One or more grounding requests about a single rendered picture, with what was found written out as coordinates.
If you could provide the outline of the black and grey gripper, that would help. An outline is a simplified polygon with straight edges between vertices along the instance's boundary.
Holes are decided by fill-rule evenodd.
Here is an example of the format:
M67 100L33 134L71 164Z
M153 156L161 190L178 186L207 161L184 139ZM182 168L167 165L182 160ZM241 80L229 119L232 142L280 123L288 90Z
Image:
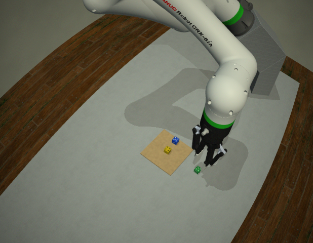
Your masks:
M201 168L201 171L203 171L209 164L212 166L218 160L219 157L222 157L227 152L227 149L223 149L222 147L222 141L224 138L212 139L206 135L203 136L200 125L196 125L192 129L192 132L193 132L192 149L195 150L193 164L195 164L200 159L205 145L207 145L208 147L206 160L204 161L203 166ZM217 152L218 154L213 158L215 149L219 150Z

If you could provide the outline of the yellow die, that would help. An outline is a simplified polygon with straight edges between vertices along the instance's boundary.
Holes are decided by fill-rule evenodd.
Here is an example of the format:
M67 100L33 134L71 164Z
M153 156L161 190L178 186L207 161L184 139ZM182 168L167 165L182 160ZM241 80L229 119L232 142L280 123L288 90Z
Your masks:
M166 146L164 149L164 153L169 154L171 152L171 148L169 146Z

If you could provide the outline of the green die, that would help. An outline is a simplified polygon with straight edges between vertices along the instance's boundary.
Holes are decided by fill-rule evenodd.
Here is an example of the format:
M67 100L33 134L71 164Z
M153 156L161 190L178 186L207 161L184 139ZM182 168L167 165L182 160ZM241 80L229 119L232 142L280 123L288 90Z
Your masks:
M199 172L201 171L201 168L199 166L197 166L195 169L194 169L194 172L196 174L198 174Z

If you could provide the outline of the blue die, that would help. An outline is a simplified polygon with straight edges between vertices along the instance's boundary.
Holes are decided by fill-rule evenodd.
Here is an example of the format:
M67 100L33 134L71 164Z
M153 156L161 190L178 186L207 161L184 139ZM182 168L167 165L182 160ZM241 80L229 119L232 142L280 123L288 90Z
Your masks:
M177 144L179 142L179 138L177 138L176 136L172 139L172 143L173 144Z

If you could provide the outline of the tan square mat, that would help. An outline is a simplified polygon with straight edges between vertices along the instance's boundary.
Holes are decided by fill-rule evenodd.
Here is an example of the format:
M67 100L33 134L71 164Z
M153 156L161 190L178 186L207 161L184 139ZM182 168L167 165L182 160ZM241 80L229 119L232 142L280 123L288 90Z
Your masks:
M193 151L191 147L179 140L172 143L174 136L165 129L140 153L170 176ZM166 146L171 147L169 154L164 153Z

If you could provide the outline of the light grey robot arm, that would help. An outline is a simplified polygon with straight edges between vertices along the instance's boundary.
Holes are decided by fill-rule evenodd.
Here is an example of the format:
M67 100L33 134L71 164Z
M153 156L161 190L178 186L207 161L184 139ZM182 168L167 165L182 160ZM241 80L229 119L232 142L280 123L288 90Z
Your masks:
M200 121L202 135L225 138L244 108L257 73L252 53L235 37L254 24L252 3L246 0L83 0L94 14L114 14L151 20L179 32L191 32L219 68L206 86Z

